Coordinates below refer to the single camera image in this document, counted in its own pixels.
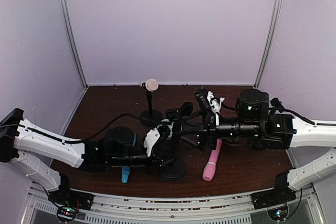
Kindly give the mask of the pink toy microphone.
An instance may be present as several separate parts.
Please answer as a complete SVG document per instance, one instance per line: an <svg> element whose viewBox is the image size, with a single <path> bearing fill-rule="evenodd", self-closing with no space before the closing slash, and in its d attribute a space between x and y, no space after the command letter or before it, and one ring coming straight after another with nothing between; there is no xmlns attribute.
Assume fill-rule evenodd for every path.
<svg viewBox="0 0 336 224"><path fill-rule="evenodd" d="M202 179L210 182L216 173L216 164L222 147L222 140L217 140L216 148L211 151L208 162L204 167Z"/></svg>

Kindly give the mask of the cream toy microphone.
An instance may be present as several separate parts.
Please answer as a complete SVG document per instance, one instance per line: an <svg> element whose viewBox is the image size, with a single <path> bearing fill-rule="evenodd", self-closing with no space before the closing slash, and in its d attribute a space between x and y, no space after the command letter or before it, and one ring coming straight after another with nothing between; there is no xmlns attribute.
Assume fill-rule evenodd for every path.
<svg viewBox="0 0 336 224"><path fill-rule="evenodd" d="M151 78L146 81L140 82L139 86L146 91L154 92L159 88L159 83L156 79Z"/></svg>

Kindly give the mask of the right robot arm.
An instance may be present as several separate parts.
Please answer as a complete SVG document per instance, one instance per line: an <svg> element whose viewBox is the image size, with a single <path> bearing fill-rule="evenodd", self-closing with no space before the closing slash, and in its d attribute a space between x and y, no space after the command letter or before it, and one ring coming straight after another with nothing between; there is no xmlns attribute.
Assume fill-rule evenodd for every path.
<svg viewBox="0 0 336 224"><path fill-rule="evenodd" d="M310 120L295 111L286 109L277 99L257 89L241 91L232 107L235 117L223 117L224 98L200 88L194 92L201 108L202 125L181 130L184 114L175 119L172 142L176 144L184 135L198 137L197 148L207 143L216 148L218 140L246 140L251 145L274 150L295 147L329 147L329 151L308 164L278 174L275 188L293 191L335 173L335 122Z"/></svg>

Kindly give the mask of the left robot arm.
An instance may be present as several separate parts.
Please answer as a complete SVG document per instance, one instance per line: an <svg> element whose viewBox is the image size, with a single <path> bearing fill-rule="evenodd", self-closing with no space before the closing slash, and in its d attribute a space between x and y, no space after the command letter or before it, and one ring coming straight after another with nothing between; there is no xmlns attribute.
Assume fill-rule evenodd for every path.
<svg viewBox="0 0 336 224"><path fill-rule="evenodd" d="M67 191L68 177L41 162L38 154L89 173L123 166L147 167L153 173L170 161L159 151L159 145L170 134L165 123L149 130L143 145L135 147L134 133L127 127L109 129L99 141L85 141L42 129L24 118L23 113L15 108L1 119L1 162L19 166L48 192Z"/></svg>

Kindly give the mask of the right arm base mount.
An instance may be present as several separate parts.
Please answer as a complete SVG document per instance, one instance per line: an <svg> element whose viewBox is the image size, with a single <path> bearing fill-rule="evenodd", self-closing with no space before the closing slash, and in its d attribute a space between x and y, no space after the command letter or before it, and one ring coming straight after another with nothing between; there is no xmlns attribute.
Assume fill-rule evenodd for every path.
<svg viewBox="0 0 336 224"><path fill-rule="evenodd" d="M297 198L296 192L289 188L288 174L289 171L278 174L273 189L251 194L254 209L269 208L268 216L273 221L286 220L289 217L288 203Z"/></svg>

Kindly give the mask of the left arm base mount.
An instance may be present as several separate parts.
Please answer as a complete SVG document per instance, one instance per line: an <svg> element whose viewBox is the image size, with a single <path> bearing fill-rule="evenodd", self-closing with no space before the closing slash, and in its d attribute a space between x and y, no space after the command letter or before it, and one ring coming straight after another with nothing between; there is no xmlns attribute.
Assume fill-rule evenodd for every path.
<svg viewBox="0 0 336 224"><path fill-rule="evenodd" d="M79 210L91 210L94 195L70 189L69 178L60 173L60 183L55 191L47 191L48 200L57 208L56 217L63 223L72 222Z"/></svg>

